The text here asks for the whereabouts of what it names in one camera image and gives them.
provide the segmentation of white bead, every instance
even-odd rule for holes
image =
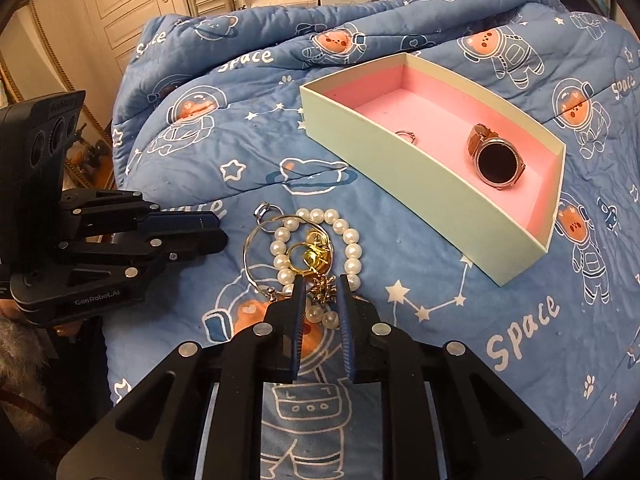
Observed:
[[[288,242],[289,238],[291,238],[291,232],[286,227],[278,227],[273,237],[281,242]]]
[[[362,256],[362,247],[360,247],[358,244],[349,244],[345,247],[344,254],[345,256],[347,256],[347,258],[358,259]]]
[[[289,285],[293,283],[293,279],[296,277],[296,273],[291,269],[280,269],[278,271],[278,281],[283,285]]]
[[[291,262],[286,254],[278,254],[278,256],[273,259],[273,266],[278,270],[289,269],[290,265]]]
[[[346,272],[347,274],[357,274],[361,270],[362,270],[362,264],[360,263],[360,260],[356,258],[349,258],[344,263],[344,272]]]
[[[305,310],[305,317],[309,323],[320,323],[324,317],[324,308],[314,304],[308,306]]]
[[[349,228],[349,222],[347,222],[344,218],[338,218],[334,222],[334,232],[337,235],[343,235],[348,228]]]
[[[283,227],[289,231],[295,231],[300,226],[300,220],[297,218],[285,218]]]
[[[360,233],[356,231],[356,229],[347,229],[343,234],[342,234],[342,239],[344,240],[344,243],[346,243],[347,245],[349,244],[357,244],[358,240],[360,240]]]
[[[335,209],[327,209],[324,212],[324,221],[329,225],[333,225],[338,218],[340,218],[340,213],[338,213]]]
[[[330,310],[329,312],[325,312],[322,314],[322,326],[325,328],[329,328],[331,330],[335,330],[340,326],[340,318],[338,317],[338,313]]]
[[[309,213],[309,219],[316,224],[324,221],[324,211],[322,209],[312,209],[311,213]]]
[[[278,254],[286,253],[287,246],[284,244],[284,242],[281,242],[280,240],[276,240],[274,242],[271,242],[271,246],[269,247],[269,250],[271,251],[271,254],[273,254],[273,256],[277,256]]]
[[[296,216],[302,216],[302,218],[306,218],[307,220],[309,220],[309,215],[309,209],[306,209],[304,207],[301,207],[296,211]]]
[[[357,274],[347,274],[347,281],[349,282],[349,288],[352,292],[358,290],[362,284]]]

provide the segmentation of silver ring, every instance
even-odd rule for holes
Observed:
[[[409,136],[411,138],[411,143],[414,144],[415,143],[415,134],[413,132],[409,132],[407,130],[398,130],[396,132],[397,136],[402,136],[402,135],[406,135]]]
[[[290,294],[284,294],[283,292],[276,290],[274,286],[269,286],[267,287],[267,289],[265,290],[263,287],[261,287],[260,285],[258,285],[258,283],[254,280],[254,278],[251,276],[251,273],[249,272],[249,265],[246,262],[246,256],[247,253],[249,251],[249,245],[251,244],[251,242],[254,241],[255,235],[258,234],[258,231],[263,230],[264,231],[264,225],[267,224],[268,222],[273,222],[273,221],[278,221],[278,220],[285,220],[287,218],[295,218],[297,220],[300,221],[300,223],[306,223],[309,225],[312,225],[313,227],[315,227],[316,229],[318,229],[327,239],[327,241],[329,242],[329,252],[331,254],[331,260],[334,260],[334,244],[331,242],[331,238],[329,237],[329,233],[319,224],[316,224],[315,222],[304,218],[302,216],[298,216],[298,215],[280,215],[280,216],[274,216],[274,218],[271,218],[270,220],[264,221],[264,222],[260,222],[253,231],[251,231],[248,235],[248,237],[246,238],[246,240],[244,241],[244,246],[242,247],[242,264],[244,265],[244,273],[246,275],[247,280],[249,281],[249,284],[258,292],[260,292],[265,298],[267,298],[269,301],[271,301],[271,303],[273,303],[273,301],[278,301],[279,299],[282,298],[290,298],[291,295]]]
[[[278,206],[274,204],[270,204],[269,202],[262,202],[254,211],[254,216],[256,221],[258,222],[258,225],[262,224],[262,227],[260,227],[260,229],[262,229],[265,233],[268,233],[270,235],[274,234],[274,232],[276,232],[276,229],[274,229],[273,231],[270,231],[264,226],[269,222],[273,221],[273,219],[263,221],[262,218],[268,211],[271,211],[271,210],[277,211],[278,213],[280,213],[280,216],[284,215],[284,211],[282,209],[280,209]]]

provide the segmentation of silver screw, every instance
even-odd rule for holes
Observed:
[[[269,323],[258,323],[254,326],[255,335],[269,335],[271,332],[273,332],[273,326]]]
[[[178,354],[182,357],[191,357],[192,355],[196,355],[198,353],[198,345],[196,343],[182,343],[178,347]]]
[[[375,335],[389,335],[391,334],[391,327],[386,323],[376,323],[371,327],[371,331]]]
[[[466,352],[466,346],[464,346],[460,341],[451,341],[447,343],[447,352],[451,355],[461,356]]]

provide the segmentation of door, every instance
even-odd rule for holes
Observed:
[[[119,82],[148,20],[175,12],[173,0],[84,0],[102,56]]]

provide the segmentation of bed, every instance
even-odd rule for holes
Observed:
[[[359,39],[343,52],[322,48],[335,30]],[[498,47],[465,39],[488,30]],[[142,38],[114,108],[118,186],[164,209],[212,210],[230,241],[168,270],[145,303],[105,316],[113,402],[182,341],[225,342],[264,310],[242,270],[261,202],[287,213],[334,208],[361,234],[358,292],[381,318],[430,344],[465,342],[585,473],[594,468],[640,400],[640,44],[631,33],[559,0],[380,0],[164,16]],[[561,206],[580,225],[559,219],[549,254],[503,287],[305,135],[301,84],[400,51],[479,82],[567,145]],[[572,234],[578,227],[586,241]],[[277,285],[271,241],[257,238],[252,271]],[[326,414],[286,416],[277,385],[266,386],[261,476],[379,478],[376,389],[345,382],[339,333],[315,327],[297,391]]]

